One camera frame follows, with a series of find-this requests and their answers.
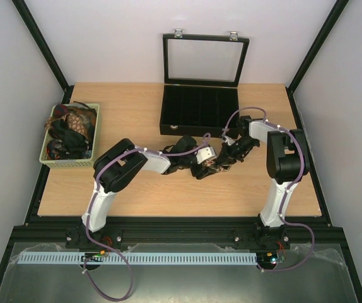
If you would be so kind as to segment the brown patterned tie over basket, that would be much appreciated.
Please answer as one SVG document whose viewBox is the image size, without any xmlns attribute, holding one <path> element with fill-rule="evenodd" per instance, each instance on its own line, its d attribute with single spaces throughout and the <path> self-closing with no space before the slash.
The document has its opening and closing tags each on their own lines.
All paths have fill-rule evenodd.
<svg viewBox="0 0 362 303">
<path fill-rule="evenodd" d="M 69 129 L 83 135 L 88 139 L 88 132 L 86 126 L 79 116 L 73 113 L 64 114 L 61 117 L 50 117 L 45 124 L 45 131 L 53 129 L 53 122 L 63 122 Z"/>
</svg>

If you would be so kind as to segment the patterned paisley tie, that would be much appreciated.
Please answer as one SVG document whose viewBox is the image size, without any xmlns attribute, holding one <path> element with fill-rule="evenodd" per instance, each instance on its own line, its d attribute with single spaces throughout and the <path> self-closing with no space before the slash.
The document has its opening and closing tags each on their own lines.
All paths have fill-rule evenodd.
<svg viewBox="0 0 362 303">
<path fill-rule="evenodd" d="M 236 160 L 206 160 L 202 163 L 203 175 L 209 176 L 217 173 L 227 172 L 231 169 L 231 166 L 236 164 Z"/>
</svg>

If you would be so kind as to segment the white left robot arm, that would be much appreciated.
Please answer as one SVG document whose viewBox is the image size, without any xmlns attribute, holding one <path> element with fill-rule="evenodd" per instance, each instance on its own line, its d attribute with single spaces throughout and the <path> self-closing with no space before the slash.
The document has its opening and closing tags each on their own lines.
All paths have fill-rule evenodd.
<svg viewBox="0 0 362 303">
<path fill-rule="evenodd" d="M 127 138 L 120 140 L 95 162 L 90 202 L 81 222 L 67 230 L 66 247 L 80 251 L 120 249 L 122 232 L 105 228 L 117 194 L 142 170 L 168 175 L 215 159 L 210 138 L 209 133 L 204 134 L 202 144 L 198 145 L 193 137 L 185 135 L 160 151 L 138 147 Z"/>
</svg>

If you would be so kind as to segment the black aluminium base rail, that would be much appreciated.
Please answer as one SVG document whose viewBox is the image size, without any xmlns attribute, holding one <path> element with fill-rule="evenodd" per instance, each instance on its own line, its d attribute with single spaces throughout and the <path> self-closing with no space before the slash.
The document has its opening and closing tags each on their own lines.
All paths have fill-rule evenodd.
<svg viewBox="0 0 362 303">
<path fill-rule="evenodd" d="M 257 249 L 248 242 L 258 217 L 109 217 L 105 228 L 122 232 L 120 250 L 135 244 L 216 244 L 235 249 Z M 296 243 L 338 244 L 347 247 L 341 227 L 334 227 L 324 217 L 290 217 L 284 228 L 287 246 Z M 78 217 L 32 218 L 13 228 L 8 244 L 18 242 L 61 242 L 66 232 L 81 222 Z"/>
</svg>

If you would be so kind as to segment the black compartment display box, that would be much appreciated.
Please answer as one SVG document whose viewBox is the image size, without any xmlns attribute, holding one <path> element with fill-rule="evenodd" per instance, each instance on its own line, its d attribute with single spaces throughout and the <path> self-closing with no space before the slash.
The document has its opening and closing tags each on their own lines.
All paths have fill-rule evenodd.
<svg viewBox="0 0 362 303">
<path fill-rule="evenodd" d="M 228 35 L 165 33 L 160 133 L 238 136 L 238 85 L 250 41 Z"/>
</svg>

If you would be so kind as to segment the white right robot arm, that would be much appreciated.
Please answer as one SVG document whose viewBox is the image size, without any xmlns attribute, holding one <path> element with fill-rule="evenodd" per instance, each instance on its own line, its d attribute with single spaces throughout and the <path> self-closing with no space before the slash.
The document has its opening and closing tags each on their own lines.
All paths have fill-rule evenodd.
<svg viewBox="0 0 362 303">
<path fill-rule="evenodd" d="M 308 147 L 304 132 L 288 130 L 267 119 L 239 118 L 240 138 L 236 141 L 226 135 L 225 126 L 222 156 L 243 161 L 245 155 L 260 143 L 266 144 L 266 169 L 271 178 L 267 201 L 258 215 L 248 242 L 257 249 L 287 246 L 284 238 L 285 216 L 289 200 L 302 177 L 310 169 Z"/>
</svg>

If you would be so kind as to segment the dark ties in basket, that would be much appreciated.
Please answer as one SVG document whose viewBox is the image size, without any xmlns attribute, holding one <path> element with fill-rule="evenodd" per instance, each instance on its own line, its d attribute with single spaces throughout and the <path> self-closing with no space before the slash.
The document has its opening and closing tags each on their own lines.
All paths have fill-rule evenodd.
<svg viewBox="0 0 362 303">
<path fill-rule="evenodd" d="M 63 122 L 53 122 L 53 129 L 45 131 L 45 160 L 83 160 L 91 158 L 96 136 L 98 110 L 88 104 L 75 102 L 56 105 L 50 117 L 61 117 L 73 113 L 81 118 L 88 132 L 88 139 L 69 129 Z"/>
</svg>

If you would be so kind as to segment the pale green perforated basket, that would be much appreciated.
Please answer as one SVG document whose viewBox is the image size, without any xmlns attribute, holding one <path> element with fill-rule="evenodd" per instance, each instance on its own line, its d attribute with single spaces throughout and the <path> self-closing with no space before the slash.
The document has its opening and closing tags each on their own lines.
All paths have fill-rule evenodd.
<svg viewBox="0 0 362 303">
<path fill-rule="evenodd" d="M 44 126 L 40 163 L 51 169 L 91 167 L 98 155 L 101 121 L 98 104 L 54 106 Z"/>
</svg>

